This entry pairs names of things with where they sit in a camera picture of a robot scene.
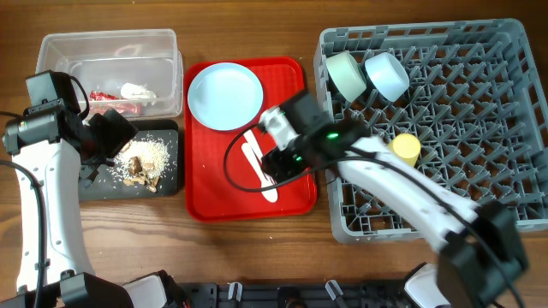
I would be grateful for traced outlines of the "white plastic fork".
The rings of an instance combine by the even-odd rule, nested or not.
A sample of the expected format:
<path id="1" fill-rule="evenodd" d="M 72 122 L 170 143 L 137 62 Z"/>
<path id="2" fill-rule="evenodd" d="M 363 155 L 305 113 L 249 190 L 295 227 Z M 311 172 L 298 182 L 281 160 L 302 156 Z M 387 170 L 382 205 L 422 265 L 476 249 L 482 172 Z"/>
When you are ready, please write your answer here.
<path id="1" fill-rule="evenodd" d="M 251 148 L 252 148 L 253 153 L 255 154 L 255 156 L 256 156 L 258 159 L 261 159 L 262 156 L 263 156 L 263 152 L 262 152 L 262 150 L 260 149 L 258 140 L 257 140 L 256 137 L 254 136 L 252 130 L 247 130 L 247 131 L 243 134 L 243 136 L 244 136 L 244 139 L 246 140 L 246 142 L 251 146 Z"/>

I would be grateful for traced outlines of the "white plastic spoon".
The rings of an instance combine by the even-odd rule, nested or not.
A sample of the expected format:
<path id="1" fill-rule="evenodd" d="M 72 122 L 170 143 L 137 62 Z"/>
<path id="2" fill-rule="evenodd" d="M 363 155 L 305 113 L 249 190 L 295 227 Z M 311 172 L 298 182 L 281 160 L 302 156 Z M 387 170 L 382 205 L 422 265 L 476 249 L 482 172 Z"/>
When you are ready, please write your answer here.
<path id="1" fill-rule="evenodd" d="M 247 142 L 245 142 L 241 145 L 241 150 L 248 162 L 250 163 L 251 167 L 253 168 L 253 171 L 258 176 L 260 186 L 262 188 L 272 186 L 274 184 L 273 180 L 262 171 L 259 165 L 259 160 L 255 156 L 252 147 Z M 278 200 L 278 193 L 276 188 L 263 191 L 261 194 L 270 203 L 276 203 Z"/>

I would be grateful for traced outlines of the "red strawberry cake wrapper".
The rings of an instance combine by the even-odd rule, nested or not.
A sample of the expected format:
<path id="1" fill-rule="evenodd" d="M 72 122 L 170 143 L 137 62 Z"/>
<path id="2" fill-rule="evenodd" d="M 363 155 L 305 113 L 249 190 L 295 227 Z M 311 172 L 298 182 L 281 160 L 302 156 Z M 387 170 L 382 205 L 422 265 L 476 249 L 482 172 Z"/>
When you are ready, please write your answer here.
<path id="1" fill-rule="evenodd" d="M 133 103 L 121 103 L 120 98 L 105 92 L 91 91 L 89 94 L 90 112 L 103 115 L 107 110 L 114 109 L 123 116 L 140 116 L 141 106 Z"/>

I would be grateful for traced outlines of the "light blue plate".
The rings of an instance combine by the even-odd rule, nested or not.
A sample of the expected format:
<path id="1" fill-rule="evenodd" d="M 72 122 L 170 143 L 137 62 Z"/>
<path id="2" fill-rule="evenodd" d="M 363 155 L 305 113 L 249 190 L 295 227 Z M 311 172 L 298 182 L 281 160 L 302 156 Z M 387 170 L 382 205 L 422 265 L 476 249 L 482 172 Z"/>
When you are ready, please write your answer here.
<path id="1" fill-rule="evenodd" d="M 187 104 L 196 121 L 217 131 L 232 131 L 260 112 L 264 90 L 249 68 L 220 62 L 202 69 L 188 88 Z"/>

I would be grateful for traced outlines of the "mint green bowl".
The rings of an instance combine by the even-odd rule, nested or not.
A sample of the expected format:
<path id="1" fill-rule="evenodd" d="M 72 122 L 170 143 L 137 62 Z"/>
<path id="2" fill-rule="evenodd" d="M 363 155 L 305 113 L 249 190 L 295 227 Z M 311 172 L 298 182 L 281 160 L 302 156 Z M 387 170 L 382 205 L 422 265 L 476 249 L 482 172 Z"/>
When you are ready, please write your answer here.
<path id="1" fill-rule="evenodd" d="M 347 101 L 354 102 L 366 90 L 366 77 L 348 51 L 330 56 L 325 65 L 332 83 Z"/>

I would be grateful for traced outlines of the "yellow plastic cup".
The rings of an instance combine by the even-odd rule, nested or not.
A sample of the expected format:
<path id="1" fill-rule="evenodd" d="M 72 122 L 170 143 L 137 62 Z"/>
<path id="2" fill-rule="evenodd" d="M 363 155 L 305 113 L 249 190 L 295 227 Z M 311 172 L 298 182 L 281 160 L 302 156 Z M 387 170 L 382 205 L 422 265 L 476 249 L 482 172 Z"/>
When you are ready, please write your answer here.
<path id="1" fill-rule="evenodd" d="M 397 135 L 389 144 L 389 149 L 407 165 L 414 167 L 421 151 L 419 139 L 410 133 Z"/>

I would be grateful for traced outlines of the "light blue bowl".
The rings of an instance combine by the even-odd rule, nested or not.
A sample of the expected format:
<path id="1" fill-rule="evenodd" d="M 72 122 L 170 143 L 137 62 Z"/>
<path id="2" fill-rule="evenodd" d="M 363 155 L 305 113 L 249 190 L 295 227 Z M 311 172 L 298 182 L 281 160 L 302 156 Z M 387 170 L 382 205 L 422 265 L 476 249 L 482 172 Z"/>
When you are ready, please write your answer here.
<path id="1" fill-rule="evenodd" d="M 390 102 L 395 102 L 410 86 L 405 68 L 388 52 L 367 59 L 365 71 L 374 88 Z"/>

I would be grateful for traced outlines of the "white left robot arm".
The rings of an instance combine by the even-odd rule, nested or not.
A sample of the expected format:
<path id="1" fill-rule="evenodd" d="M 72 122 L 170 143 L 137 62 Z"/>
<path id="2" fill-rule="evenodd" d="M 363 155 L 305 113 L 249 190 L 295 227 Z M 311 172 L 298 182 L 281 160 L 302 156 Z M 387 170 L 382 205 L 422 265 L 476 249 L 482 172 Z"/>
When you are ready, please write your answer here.
<path id="1" fill-rule="evenodd" d="M 2 137 L 21 193 L 22 259 L 17 294 L 3 307 L 189 307 L 192 300 L 160 270 L 119 285 L 95 276 L 86 252 L 79 190 L 138 130 L 114 109 L 90 115 L 74 77 L 46 70 L 26 80 L 31 100 Z"/>

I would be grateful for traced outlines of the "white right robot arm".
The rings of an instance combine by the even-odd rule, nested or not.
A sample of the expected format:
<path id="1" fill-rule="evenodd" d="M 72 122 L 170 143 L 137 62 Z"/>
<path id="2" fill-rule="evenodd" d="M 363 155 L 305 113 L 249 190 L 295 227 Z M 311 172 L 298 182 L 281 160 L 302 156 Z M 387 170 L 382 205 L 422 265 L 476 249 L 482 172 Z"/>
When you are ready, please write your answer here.
<path id="1" fill-rule="evenodd" d="M 515 220 L 498 201 L 478 204 L 407 165 L 359 121 L 333 121 L 308 91 L 264 111 L 247 126 L 269 134 L 275 147 L 261 170 L 282 187 L 328 169 L 409 222 L 437 264 L 423 264 L 403 285 L 419 307 L 487 307 L 510 291 L 525 303 L 515 280 L 529 262 Z"/>

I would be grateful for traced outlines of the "grey dishwasher rack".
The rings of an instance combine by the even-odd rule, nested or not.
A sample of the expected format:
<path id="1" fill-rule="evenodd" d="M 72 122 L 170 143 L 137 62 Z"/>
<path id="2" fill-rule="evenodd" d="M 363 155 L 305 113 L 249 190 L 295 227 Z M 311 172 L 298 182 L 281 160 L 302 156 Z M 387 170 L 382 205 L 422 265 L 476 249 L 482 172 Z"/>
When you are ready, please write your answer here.
<path id="1" fill-rule="evenodd" d="M 395 102 L 374 90 L 346 100 L 325 65 L 344 51 L 359 64 L 390 53 L 409 88 Z M 359 121 L 387 142 L 415 135 L 420 172 L 478 203 L 508 205 L 522 232 L 546 229 L 547 100 L 519 21 L 328 28 L 313 66 L 333 120 Z"/>

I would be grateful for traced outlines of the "food scraps and rice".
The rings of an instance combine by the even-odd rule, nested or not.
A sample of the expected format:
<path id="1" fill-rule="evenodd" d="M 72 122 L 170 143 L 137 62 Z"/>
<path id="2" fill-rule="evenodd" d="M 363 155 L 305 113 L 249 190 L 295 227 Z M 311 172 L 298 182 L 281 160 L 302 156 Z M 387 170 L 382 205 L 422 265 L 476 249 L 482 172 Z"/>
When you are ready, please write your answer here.
<path id="1" fill-rule="evenodd" d="M 114 182 L 159 193 L 163 180 L 171 178 L 168 173 L 175 170 L 175 156 L 169 153 L 174 149 L 173 141 L 147 134 L 129 141 L 115 156 L 114 166 L 107 169 Z"/>

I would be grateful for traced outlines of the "white crumpled tissue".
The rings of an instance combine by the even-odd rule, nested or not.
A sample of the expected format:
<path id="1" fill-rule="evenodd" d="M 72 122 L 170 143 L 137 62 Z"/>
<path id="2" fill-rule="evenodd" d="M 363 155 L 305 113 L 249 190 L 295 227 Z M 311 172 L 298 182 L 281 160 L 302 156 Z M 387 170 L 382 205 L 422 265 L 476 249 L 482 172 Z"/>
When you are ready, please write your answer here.
<path id="1" fill-rule="evenodd" d="M 120 92 L 124 99 L 135 100 L 144 105 L 154 105 L 156 103 L 156 93 L 148 90 L 143 85 L 125 83 L 122 85 Z"/>

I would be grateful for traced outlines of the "black plastic tray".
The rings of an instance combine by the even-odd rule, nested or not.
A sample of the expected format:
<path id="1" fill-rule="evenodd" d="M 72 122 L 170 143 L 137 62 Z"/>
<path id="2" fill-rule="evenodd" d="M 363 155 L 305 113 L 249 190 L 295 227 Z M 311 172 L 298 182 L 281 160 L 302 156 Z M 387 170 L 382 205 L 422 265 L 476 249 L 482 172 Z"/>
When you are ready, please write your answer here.
<path id="1" fill-rule="evenodd" d="M 98 174 L 92 184 L 89 187 L 79 188 L 79 199 L 81 201 L 118 198 L 152 198 L 176 194 L 178 189 L 180 148 L 177 124 L 169 119 L 140 120 L 133 121 L 132 124 L 138 128 L 138 133 L 132 139 L 142 138 L 147 134 L 151 134 L 153 137 L 163 137 L 175 143 L 175 149 L 169 150 L 169 153 L 175 156 L 174 160 L 176 161 L 175 170 L 168 173 L 171 178 L 163 180 L 163 187 L 159 190 L 159 193 L 152 193 L 145 188 L 126 187 L 122 183 L 114 182 L 113 176 L 107 169 L 109 166 L 102 165 L 98 168 Z"/>

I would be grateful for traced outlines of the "red plastic tray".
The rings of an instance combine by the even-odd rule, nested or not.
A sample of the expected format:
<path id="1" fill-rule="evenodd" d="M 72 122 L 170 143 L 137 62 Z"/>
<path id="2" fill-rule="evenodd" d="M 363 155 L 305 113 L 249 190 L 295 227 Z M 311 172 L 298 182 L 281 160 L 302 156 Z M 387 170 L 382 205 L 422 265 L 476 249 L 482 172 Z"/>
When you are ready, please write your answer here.
<path id="1" fill-rule="evenodd" d="M 262 110 L 277 106 L 305 87 L 301 65 L 287 56 L 237 60 L 253 72 L 264 91 Z M 223 156 L 239 128 L 216 131 L 208 128 L 184 107 L 185 180 L 189 214 L 202 222 L 224 222 L 275 216 L 300 215 L 317 201 L 311 175 L 279 187 L 277 200 L 268 201 L 260 192 L 243 192 L 227 181 Z"/>

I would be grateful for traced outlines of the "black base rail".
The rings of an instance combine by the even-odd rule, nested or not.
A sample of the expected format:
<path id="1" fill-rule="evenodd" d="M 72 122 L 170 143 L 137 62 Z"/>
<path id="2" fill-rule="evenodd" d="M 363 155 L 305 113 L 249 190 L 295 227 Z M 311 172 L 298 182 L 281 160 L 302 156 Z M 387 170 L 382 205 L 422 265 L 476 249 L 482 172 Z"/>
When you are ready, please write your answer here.
<path id="1" fill-rule="evenodd" d="M 181 283 L 189 307 L 210 308 L 373 308 L 404 307 L 414 304 L 398 280 L 364 281 L 344 284 L 258 285 L 230 283 Z"/>

